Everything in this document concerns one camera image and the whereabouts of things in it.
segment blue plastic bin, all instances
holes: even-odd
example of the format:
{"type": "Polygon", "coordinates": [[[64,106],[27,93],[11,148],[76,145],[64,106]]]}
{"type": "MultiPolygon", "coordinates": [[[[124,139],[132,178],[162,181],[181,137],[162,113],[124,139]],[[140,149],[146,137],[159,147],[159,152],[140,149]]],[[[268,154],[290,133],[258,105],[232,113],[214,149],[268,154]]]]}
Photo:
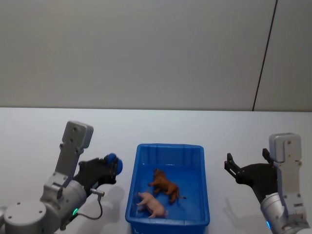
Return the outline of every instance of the blue plastic bin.
{"type": "Polygon", "coordinates": [[[132,174],[125,218],[133,234],[203,234],[210,222],[206,186],[204,149],[197,145],[140,144],[132,174]],[[180,188],[174,204],[164,193],[155,198],[169,212],[165,218],[148,218],[148,211],[138,212],[138,192],[153,188],[153,170],[159,168],[180,188]]]}

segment white table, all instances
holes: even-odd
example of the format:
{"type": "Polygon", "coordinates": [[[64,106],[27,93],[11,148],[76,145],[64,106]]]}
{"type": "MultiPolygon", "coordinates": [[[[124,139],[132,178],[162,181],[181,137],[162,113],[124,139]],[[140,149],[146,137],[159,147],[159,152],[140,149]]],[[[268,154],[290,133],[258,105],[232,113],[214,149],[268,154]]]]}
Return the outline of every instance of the white table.
{"type": "MultiPolygon", "coordinates": [[[[238,185],[224,170],[231,152],[239,166],[263,163],[270,134],[294,132],[302,137],[301,193],[312,224],[312,113],[149,111],[0,108],[0,205],[40,198],[54,171],[59,143],[68,120],[94,127],[90,147],[80,160],[115,152],[123,171],[115,185],[103,185],[104,215],[98,221],[77,217],[58,234],[129,234],[125,221],[131,176],[140,143],[198,144],[205,149],[211,221],[209,234],[266,234],[268,229],[252,190],[238,185]]],[[[97,215],[95,197],[81,208],[97,215]]]]}

